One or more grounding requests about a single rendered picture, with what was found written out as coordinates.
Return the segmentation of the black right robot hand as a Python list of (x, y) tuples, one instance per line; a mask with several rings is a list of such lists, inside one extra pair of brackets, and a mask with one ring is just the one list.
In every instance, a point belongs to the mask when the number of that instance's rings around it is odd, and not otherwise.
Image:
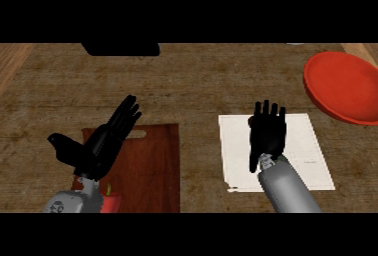
[(254, 173), (258, 159), (262, 154), (277, 160), (285, 149), (286, 139), (286, 109), (270, 104), (268, 101), (256, 102), (254, 115), (248, 118), (249, 126), (249, 172)]

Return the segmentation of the white placemat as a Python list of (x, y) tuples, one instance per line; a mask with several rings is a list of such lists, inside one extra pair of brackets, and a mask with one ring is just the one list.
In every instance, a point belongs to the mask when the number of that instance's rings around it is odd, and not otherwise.
[[(248, 115), (220, 115), (218, 129), (224, 182), (228, 192), (261, 192), (256, 174), (249, 172)], [(286, 157), (310, 190), (333, 190), (333, 181), (308, 115), (287, 114)]]

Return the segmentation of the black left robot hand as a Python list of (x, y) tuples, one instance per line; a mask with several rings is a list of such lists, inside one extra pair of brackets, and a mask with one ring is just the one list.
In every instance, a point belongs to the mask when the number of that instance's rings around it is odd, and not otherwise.
[(60, 133), (48, 135), (47, 141), (56, 150), (56, 159), (73, 167), (76, 176), (98, 181), (107, 175), (140, 116), (135, 97), (128, 95), (107, 122), (96, 128), (84, 144)]

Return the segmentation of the black appliance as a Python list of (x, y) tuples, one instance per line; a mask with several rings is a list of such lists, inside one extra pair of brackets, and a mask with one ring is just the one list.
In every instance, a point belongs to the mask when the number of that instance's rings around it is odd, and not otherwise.
[(82, 43), (91, 56), (158, 56), (156, 43)]

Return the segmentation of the red bowl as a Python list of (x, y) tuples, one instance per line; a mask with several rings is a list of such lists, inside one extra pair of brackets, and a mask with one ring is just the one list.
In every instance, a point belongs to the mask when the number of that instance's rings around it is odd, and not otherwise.
[(378, 68), (342, 52), (314, 54), (302, 71), (307, 96), (317, 109), (341, 122), (378, 126)]

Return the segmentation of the brown wooden cutting board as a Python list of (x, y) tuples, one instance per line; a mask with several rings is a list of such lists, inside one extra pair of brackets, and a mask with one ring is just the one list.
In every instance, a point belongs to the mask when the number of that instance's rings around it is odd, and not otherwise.
[(116, 213), (180, 211), (178, 125), (137, 125), (124, 141), (112, 169), (100, 180), (121, 194)]

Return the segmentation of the red pepper with green stem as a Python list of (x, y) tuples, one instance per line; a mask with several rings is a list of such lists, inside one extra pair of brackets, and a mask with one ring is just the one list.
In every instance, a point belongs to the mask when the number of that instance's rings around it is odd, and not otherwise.
[(116, 213), (121, 205), (121, 194), (112, 190), (112, 185), (106, 184), (104, 191), (101, 192), (101, 213)]

